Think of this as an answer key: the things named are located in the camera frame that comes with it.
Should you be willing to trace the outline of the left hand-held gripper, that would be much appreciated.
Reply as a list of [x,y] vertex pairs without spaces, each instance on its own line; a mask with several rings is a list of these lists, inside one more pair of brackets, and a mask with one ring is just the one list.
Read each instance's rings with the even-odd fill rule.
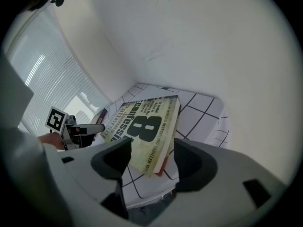
[[73,150],[90,146],[95,134],[103,132],[103,124],[77,124],[76,117],[55,107],[51,107],[45,126],[58,133],[64,143],[64,150]]

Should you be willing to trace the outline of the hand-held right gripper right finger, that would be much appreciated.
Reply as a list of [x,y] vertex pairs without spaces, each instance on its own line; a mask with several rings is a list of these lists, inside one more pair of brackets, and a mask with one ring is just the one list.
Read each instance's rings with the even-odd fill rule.
[[176,198],[153,227],[250,227],[286,186],[252,158],[190,140],[175,140]]

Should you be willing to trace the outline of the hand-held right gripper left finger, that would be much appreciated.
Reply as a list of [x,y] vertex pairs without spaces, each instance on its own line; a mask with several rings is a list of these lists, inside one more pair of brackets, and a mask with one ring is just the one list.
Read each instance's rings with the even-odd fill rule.
[[131,140],[116,140],[58,152],[44,146],[46,159],[75,227],[129,226],[122,175]]

